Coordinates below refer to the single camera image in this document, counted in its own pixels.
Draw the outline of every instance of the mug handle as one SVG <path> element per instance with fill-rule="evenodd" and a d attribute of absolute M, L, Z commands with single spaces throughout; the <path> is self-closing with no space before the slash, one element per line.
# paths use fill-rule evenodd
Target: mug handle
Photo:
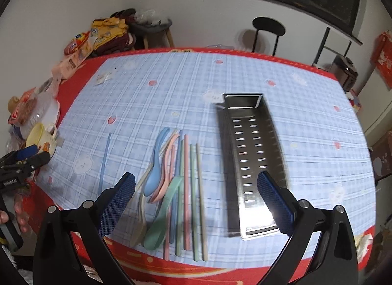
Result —
<path fill-rule="evenodd" d="M 50 127 L 53 127 L 54 132 L 53 132 L 53 134 L 52 134 L 52 137 L 53 137 L 54 139 L 56 139 L 56 136 L 57 136 L 57 127 L 56 127 L 56 125 L 55 125 L 54 123 L 50 123 L 50 124 L 48 124 L 48 126 L 46 127 L 46 131 L 48 131 L 48 128 L 50 128 Z"/>

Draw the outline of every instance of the wall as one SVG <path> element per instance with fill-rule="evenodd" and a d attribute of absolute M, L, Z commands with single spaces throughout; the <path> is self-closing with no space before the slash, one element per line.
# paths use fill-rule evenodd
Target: wall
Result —
<path fill-rule="evenodd" d="M 66 43 L 119 6 L 119 0 L 10 1 L 0 17 L 0 156 L 8 139 L 8 99 L 49 78 Z"/>
<path fill-rule="evenodd" d="M 376 68 L 358 96 L 362 108 L 358 120 L 369 146 L 392 128 L 392 91 Z"/>
<path fill-rule="evenodd" d="M 285 25 L 287 33 L 280 38 L 276 55 L 312 64 L 327 25 L 305 13 L 265 0 L 122 0 L 124 7 L 154 8 L 173 20 L 171 29 L 176 46 L 233 45 L 250 50 L 254 37 L 252 19 L 272 17 Z M 369 77 L 372 69 L 369 58 L 375 38 L 392 28 L 380 0 L 366 0 L 363 23 L 359 30 L 362 46 L 352 45 L 348 56 L 358 69 L 355 89 Z M 274 35 L 260 32 L 259 51 L 272 53 Z"/>

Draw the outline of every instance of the pink spoon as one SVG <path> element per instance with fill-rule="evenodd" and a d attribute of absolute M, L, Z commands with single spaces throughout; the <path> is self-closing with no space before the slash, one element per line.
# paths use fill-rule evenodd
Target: pink spoon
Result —
<path fill-rule="evenodd" d="M 167 187 L 169 186 L 169 173 L 167 173 L 167 161 L 169 158 L 169 152 L 170 148 L 173 143 L 177 140 L 179 137 L 179 134 L 175 134 L 173 138 L 169 141 L 169 144 L 167 145 L 167 149 L 165 151 L 165 154 L 162 158 L 162 175 L 161 175 L 161 181 L 159 182 L 158 187 L 154 191 L 154 193 L 151 196 L 150 203 L 155 203 L 160 200 L 165 196 Z"/>

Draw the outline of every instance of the blue chopstick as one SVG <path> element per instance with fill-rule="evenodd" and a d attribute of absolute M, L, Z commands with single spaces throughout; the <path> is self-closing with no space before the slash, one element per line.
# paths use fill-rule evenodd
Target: blue chopstick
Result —
<path fill-rule="evenodd" d="M 107 137 L 106 141 L 106 148 L 105 152 L 103 153 L 103 160 L 102 160 L 102 166 L 101 166 L 101 175 L 99 176 L 99 186 L 98 186 L 98 196 L 101 195 L 102 193 L 102 187 L 103 187 L 103 174 L 105 172 L 105 164 L 106 164 L 106 156 L 107 156 L 107 151 L 109 149 L 109 143 L 110 143 L 110 137 L 112 133 L 109 132 L 109 135 Z"/>

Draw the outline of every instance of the yellow mug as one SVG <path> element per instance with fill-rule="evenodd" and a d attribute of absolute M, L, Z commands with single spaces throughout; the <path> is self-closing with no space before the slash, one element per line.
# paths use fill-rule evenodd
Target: yellow mug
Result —
<path fill-rule="evenodd" d="M 50 123 L 45 128 L 42 123 L 37 123 L 27 137 L 26 147 L 36 145 L 38 152 L 47 151 L 50 157 L 52 157 L 56 151 L 56 135 L 57 128 L 54 124 Z"/>

